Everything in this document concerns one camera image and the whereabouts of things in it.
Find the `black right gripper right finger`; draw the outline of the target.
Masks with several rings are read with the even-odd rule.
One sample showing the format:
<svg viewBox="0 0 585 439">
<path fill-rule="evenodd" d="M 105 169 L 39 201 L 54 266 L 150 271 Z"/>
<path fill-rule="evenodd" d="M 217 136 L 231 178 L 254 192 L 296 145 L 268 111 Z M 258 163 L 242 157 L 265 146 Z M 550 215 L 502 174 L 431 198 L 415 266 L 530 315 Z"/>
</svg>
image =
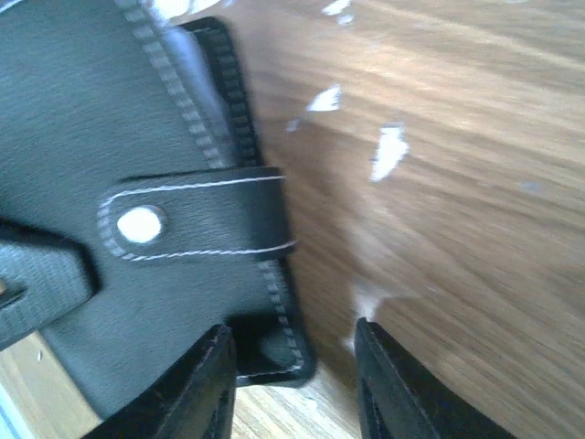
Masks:
<svg viewBox="0 0 585 439">
<path fill-rule="evenodd" d="M 511 438 L 451 391 L 378 323 L 356 321 L 357 406 L 364 438 Z"/>
</svg>

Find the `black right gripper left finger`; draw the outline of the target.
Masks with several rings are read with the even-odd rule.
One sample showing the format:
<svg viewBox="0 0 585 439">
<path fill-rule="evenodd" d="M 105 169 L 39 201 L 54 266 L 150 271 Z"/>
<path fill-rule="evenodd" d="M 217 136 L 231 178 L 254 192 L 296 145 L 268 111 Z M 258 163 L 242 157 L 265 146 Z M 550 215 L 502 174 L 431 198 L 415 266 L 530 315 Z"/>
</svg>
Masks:
<svg viewBox="0 0 585 439">
<path fill-rule="evenodd" d="M 85 436 L 229 439 L 236 381 L 231 329 L 215 325 L 150 388 Z"/>
</svg>

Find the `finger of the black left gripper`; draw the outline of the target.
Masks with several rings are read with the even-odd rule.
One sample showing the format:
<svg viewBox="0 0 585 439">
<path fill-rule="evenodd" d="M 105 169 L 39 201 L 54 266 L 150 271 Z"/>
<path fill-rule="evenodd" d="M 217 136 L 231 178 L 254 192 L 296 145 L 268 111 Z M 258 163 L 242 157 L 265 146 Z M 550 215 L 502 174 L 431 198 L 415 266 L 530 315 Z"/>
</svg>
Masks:
<svg viewBox="0 0 585 439">
<path fill-rule="evenodd" d="M 101 288 L 82 242 L 1 220 L 1 349 L 52 324 Z"/>
</svg>

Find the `black leather card holder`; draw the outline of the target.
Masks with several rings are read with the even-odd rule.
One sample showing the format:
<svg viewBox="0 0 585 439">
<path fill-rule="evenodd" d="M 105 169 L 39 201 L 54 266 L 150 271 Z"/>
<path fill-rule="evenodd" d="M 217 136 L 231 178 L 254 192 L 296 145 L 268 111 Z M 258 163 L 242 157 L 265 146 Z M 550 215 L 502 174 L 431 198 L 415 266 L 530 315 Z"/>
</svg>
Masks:
<svg viewBox="0 0 585 439">
<path fill-rule="evenodd" d="M 89 249 L 101 290 L 38 331 L 100 417 L 216 324 L 239 386 L 313 377 L 284 183 L 225 21 L 175 26 L 140 1 L 2 4 L 1 220 Z"/>
</svg>

